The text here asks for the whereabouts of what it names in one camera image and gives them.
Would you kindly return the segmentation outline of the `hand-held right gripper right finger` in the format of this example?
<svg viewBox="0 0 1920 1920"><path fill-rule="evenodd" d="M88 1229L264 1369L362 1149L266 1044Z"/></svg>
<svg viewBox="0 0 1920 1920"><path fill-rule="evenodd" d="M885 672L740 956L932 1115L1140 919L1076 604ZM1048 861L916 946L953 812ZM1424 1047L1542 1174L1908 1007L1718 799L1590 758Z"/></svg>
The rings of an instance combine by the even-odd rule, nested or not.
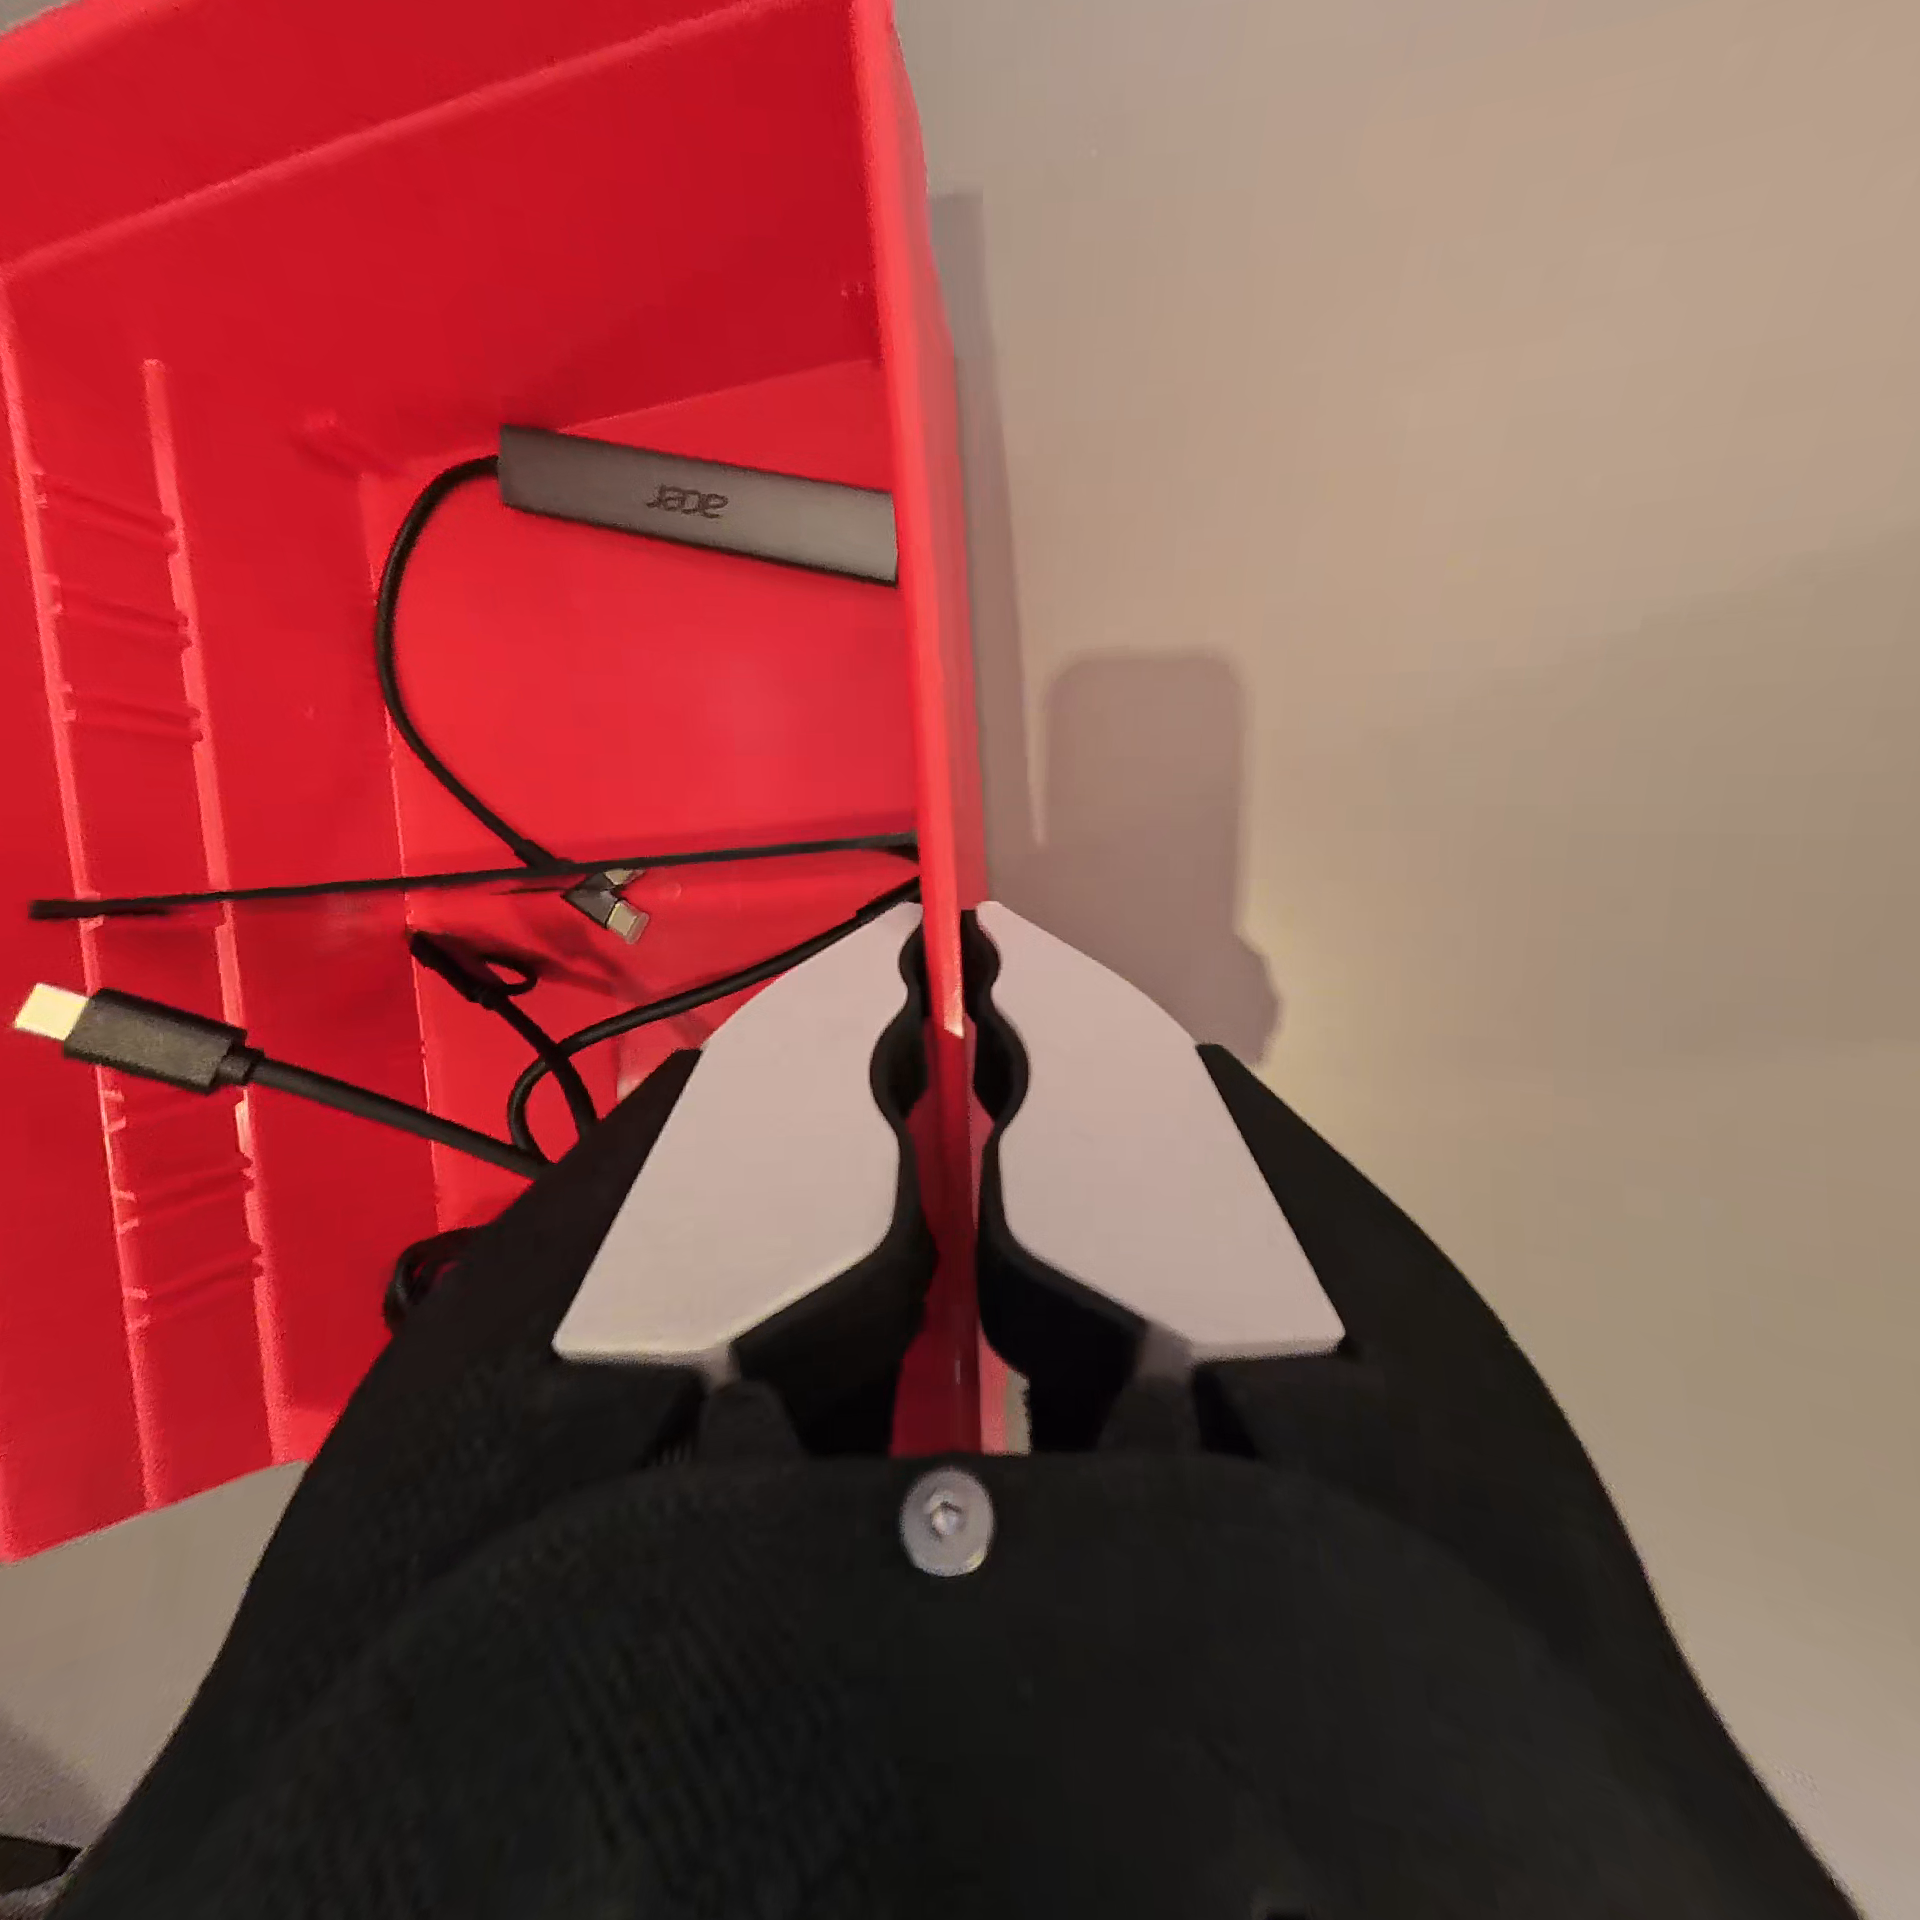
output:
<svg viewBox="0 0 1920 1920"><path fill-rule="evenodd" d="M1033 1449L1091 1449L1136 1382L1339 1354L1342 1319L1206 1052L1007 904L963 926L975 1291Z"/></svg>

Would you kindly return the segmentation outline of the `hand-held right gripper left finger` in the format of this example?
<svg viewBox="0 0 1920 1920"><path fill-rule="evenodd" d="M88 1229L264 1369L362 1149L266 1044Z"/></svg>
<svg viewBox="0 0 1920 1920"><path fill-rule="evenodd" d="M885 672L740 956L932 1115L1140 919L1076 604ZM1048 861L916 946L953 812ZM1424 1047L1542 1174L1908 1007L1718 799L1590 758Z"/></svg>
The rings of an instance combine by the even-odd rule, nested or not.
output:
<svg viewBox="0 0 1920 1920"><path fill-rule="evenodd" d="M617 1402L765 1392L802 1449L890 1449L935 1281L918 904L887 904L698 1049L551 1340Z"/></svg>

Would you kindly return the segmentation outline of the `red plastic bin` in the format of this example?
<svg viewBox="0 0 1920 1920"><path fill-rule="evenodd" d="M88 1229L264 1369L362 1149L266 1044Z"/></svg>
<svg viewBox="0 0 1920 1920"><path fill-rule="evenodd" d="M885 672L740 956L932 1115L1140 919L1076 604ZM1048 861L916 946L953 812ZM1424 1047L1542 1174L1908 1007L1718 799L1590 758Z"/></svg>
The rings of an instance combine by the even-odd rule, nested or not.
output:
<svg viewBox="0 0 1920 1920"><path fill-rule="evenodd" d="M498 1133L562 1036L984 891L953 343L890 5L4 31L4 1019L119 988ZM531 426L887 494L897 586L537 518Z"/></svg>

